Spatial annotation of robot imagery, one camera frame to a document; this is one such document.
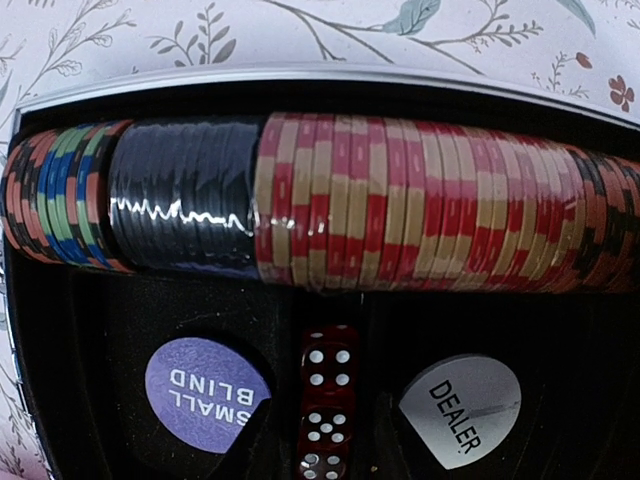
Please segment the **red dice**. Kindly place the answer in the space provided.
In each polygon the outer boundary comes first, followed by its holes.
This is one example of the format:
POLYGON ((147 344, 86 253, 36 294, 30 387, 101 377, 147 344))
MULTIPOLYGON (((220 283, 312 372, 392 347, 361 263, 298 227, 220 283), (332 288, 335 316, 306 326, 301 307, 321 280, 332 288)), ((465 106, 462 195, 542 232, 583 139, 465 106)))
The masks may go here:
POLYGON ((297 479, 347 479, 355 432, 359 336, 347 325, 303 333, 297 479))

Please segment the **clear dealer button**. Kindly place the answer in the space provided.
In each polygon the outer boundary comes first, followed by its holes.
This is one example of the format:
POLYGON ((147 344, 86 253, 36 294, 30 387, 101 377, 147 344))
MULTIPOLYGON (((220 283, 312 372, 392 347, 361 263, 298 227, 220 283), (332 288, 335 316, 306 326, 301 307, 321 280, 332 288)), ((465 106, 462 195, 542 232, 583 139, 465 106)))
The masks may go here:
POLYGON ((446 470, 495 450, 514 427, 520 383, 504 363, 485 355, 449 357, 418 374, 399 409, 446 470))

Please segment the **purple small blind button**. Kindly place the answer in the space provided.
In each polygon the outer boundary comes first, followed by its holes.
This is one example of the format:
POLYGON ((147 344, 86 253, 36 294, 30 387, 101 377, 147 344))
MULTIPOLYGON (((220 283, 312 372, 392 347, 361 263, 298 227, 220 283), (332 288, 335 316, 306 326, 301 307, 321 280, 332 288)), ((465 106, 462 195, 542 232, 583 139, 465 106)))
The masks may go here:
POLYGON ((258 405, 271 397, 264 377, 245 357, 198 337, 159 347, 146 367, 145 390, 170 433, 214 454, 226 453, 258 405))

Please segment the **aluminium poker chip case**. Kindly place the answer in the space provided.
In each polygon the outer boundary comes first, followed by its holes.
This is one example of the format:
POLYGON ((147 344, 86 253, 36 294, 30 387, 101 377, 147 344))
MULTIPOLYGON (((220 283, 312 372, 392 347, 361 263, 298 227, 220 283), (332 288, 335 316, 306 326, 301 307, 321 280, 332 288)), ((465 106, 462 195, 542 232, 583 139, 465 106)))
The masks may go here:
MULTIPOLYGON (((32 135, 119 120, 274 113, 424 121, 545 139, 639 167, 639 122, 497 89, 343 68, 243 69, 139 78, 21 107, 32 135)), ((359 336, 347 479, 635 479, 639 475, 639 286, 634 291, 311 290, 174 270, 44 263, 7 250, 10 331, 30 412, 58 479, 297 479, 303 333, 359 336), (264 377, 262 401, 224 454, 175 437, 145 371, 165 343, 222 343, 264 377), (446 470, 399 409, 415 377, 458 355, 517 376, 505 440, 446 470)))

